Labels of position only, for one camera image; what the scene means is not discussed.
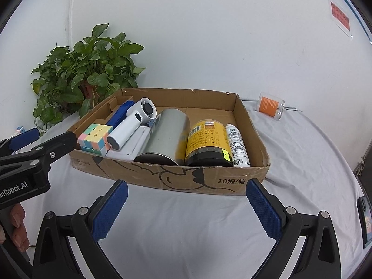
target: smartphone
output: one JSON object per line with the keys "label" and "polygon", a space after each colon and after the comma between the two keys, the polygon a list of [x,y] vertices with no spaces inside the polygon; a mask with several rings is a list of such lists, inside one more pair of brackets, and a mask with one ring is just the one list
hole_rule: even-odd
{"label": "smartphone", "polygon": [[362,225],[363,248],[372,240],[371,204],[366,196],[359,197],[357,201],[360,224]]}

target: silver cylinder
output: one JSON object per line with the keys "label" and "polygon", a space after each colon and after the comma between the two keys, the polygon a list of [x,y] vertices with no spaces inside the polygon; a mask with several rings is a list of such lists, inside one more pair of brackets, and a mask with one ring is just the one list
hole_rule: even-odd
{"label": "silver cylinder", "polygon": [[185,164],[190,120],[178,109],[165,109],[156,118],[134,161],[169,166]]}

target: rubik's cube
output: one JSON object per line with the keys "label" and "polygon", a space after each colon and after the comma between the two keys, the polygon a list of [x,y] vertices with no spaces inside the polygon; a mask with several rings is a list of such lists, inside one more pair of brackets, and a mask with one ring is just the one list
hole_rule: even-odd
{"label": "rubik's cube", "polygon": [[111,145],[107,137],[112,132],[112,126],[91,124],[77,139],[83,151],[106,156]]}

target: human hand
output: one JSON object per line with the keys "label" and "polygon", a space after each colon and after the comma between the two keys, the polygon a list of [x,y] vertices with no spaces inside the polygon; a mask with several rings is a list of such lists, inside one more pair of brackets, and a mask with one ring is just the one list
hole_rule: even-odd
{"label": "human hand", "polygon": [[[9,219],[15,229],[12,234],[12,241],[20,252],[25,252],[30,242],[27,238],[27,232],[23,220],[25,219],[25,210],[22,208],[21,204],[16,204],[10,211]],[[4,229],[0,225],[0,244],[5,241]]]}

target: cardboard box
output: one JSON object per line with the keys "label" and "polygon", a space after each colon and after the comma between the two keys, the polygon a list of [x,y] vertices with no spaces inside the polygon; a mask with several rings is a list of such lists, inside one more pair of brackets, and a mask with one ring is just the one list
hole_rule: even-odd
{"label": "cardboard box", "polygon": [[127,100],[138,101],[143,97],[151,99],[158,114],[166,108],[185,112],[191,126],[203,119],[235,125],[241,132],[252,167],[160,166],[101,157],[83,152],[80,147],[70,153],[72,166],[93,175],[122,179],[129,184],[216,195],[245,195],[248,180],[264,180],[270,166],[269,156],[241,99],[234,93],[191,89],[121,89],[94,107],[69,130],[79,137],[90,124],[105,124]]}

